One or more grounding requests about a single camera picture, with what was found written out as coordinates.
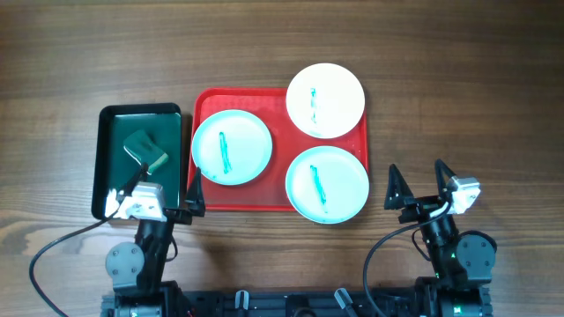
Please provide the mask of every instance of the brown tabletop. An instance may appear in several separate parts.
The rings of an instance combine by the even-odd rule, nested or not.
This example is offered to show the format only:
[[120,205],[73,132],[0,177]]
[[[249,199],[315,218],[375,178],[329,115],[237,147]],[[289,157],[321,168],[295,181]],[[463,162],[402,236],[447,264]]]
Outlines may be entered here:
[[[284,87],[320,62],[345,66],[365,89],[366,207],[333,226],[209,212],[175,228],[180,255],[164,279],[184,290],[358,290],[369,248],[400,226],[382,207],[389,164],[415,195],[432,195],[442,158],[482,184],[456,223],[498,242],[495,315],[562,315],[564,8],[527,3],[4,2],[0,315],[53,315],[27,268],[47,242],[94,220],[104,106],[173,101],[190,114],[207,87]],[[54,247],[38,262],[39,283],[69,315],[99,315],[111,292],[106,253],[135,231],[103,225]],[[409,234],[385,244],[369,271],[372,285],[430,275]]]

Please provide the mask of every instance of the dark green tray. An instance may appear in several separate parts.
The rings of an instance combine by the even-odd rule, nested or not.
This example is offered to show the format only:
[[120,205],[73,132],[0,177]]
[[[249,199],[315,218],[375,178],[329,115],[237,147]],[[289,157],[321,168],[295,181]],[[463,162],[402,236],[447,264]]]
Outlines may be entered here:
[[174,103],[108,106],[100,112],[98,146],[92,195],[92,215],[104,218],[106,196],[119,188],[138,170],[139,164],[123,149],[123,140],[144,129],[152,141],[168,154],[168,162],[147,178],[165,191],[166,206],[177,208],[180,201],[182,160],[182,117]]

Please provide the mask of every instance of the red tray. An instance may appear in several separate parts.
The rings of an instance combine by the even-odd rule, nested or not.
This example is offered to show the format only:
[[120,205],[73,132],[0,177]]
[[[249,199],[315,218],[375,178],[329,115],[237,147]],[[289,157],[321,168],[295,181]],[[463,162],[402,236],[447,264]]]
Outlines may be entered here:
[[[194,106],[192,137],[200,124],[223,110],[248,111],[268,127],[272,135],[271,161],[254,180],[223,186],[202,178],[207,210],[294,211],[286,196],[286,171],[303,151],[332,145],[352,153],[368,171],[367,117],[344,136],[318,139],[301,132],[286,111],[286,88],[210,88],[200,94]],[[190,155],[188,180],[196,166]]]

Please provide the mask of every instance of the light blue plate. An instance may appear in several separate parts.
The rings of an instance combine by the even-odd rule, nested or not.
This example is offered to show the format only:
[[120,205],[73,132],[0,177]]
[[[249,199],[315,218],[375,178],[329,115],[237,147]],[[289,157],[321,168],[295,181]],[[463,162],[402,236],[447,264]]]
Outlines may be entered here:
[[194,164],[202,175],[221,185],[240,185],[253,180],[268,165],[272,137],[255,115],[226,110],[207,118],[192,140]]
[[290,203],[303,217],[319,224],[338,224],[354,217],[366,203],[369,188],[364,166],[351,153],[334,146],[304,151],[286,174]]

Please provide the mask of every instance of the plate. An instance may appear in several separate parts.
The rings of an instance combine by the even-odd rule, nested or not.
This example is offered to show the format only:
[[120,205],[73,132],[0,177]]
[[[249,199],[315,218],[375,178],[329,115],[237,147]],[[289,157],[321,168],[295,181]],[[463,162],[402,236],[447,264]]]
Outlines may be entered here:
[[318,138],[342,136],[353,129],[364,104],[359,79],[332,63],[318,63],[300,71],[286,94],[286,109],[293,124]]
[[253,180],[268,165],[272,137],[255,115],[226,110],[207,118],[192,140],[192,158],[202,175],[221,185]]
[[369,187],[364,166],[351,153],[334,146],[304,151],[286,173],[290,203],[303,217],[320,224],[354,217],[366,203]]

